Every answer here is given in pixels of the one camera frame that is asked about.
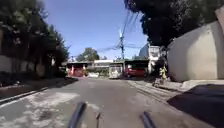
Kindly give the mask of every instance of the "white building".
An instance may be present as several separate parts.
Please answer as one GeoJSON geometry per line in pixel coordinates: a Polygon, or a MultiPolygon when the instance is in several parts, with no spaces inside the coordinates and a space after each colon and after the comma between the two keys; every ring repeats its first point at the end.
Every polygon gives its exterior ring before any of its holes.
{"type": "Polygon", "coordinates": [[[152,67],[155,65],[155,62],[159,60],[159,57],[161,56],[159,46],[150,46],[149,43],[147,43],[139,52],[140,57],[147,57],[149,59],[149,65],[148,65],[148,71],[149,73],[152,72],[152,67]]]}
{"type": "Polygon", "coordinates": [[[113,62],[114,60],[95,60],[92,67],[109,68],[110,64],[113,62]]]}

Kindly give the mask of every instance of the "asphalt road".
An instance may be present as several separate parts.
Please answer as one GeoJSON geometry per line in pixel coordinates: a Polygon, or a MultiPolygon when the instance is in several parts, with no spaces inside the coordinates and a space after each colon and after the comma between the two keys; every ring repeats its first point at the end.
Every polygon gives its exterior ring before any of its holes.
{"type": "Polygon", "coordinates": [[[158,128],[212,128],[121,80],[82,78],[0,106],[0,128],[67,127],[76,105],[88,104],[82,128],[144,128],[143,111],[150,113],[158,128]]]}

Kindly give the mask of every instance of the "red car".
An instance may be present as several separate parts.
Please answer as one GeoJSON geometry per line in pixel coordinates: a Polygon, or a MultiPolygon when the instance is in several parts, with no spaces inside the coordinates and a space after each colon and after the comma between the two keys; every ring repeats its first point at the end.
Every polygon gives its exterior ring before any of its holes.
{"type": "Polygon", "coordinates": [[[147,75],[147,68],[128,65],[125,68],[125,74],[127,77],[132,76],[143,77],[147,75]]]}

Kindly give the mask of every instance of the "tree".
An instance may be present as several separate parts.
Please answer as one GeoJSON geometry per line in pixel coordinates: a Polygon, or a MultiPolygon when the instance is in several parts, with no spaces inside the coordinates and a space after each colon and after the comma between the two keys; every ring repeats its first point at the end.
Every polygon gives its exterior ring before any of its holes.
{"type": "Polygon", "coordinates": [[[132,12],[142,12],[143,33],[151,45],[168,46],[173,38],[216,20],[223,0],[124,0],[132,12]]]}
{"type": "Polygon", "coordinates": [[[99,60],[99,58],[97,51],[89,47],[85,48],[85,51],[77,56],[76,61],[94,61],[99,60]]]}
{"type": "Polygon", "coordinates": [[[44,21],[47,13],[39,0],[0,1],[0,29],[4,31],[3,53],[11,58],[34,62],[42,60],[57,66],[68,58],[68,48],[53,26],[44,21]]]}

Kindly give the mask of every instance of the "blue sky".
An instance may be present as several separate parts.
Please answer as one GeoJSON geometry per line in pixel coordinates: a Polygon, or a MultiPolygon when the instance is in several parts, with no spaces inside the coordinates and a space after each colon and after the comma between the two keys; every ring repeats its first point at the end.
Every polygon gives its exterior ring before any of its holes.
{"type": "MultiPolygon", "coordinates": [[[[66,45],[71,46],[70,55],[76,56],[86,47],[102,49],[118,44],[119,29],[123,28],[127,10],[123,0],[43,0],[49,16],[46,21],[53,24],[63,35],[66,45]]],[[[143,47],[146,36],[142,34],[140,16],[132,31],[127,27],[126,44],[143,47]]],[[[125,50],[125,58],[138,55],[140,49],[125,50]]],[[[120,50],[99,52],[108,59],[120,57],[120,50]]]]}

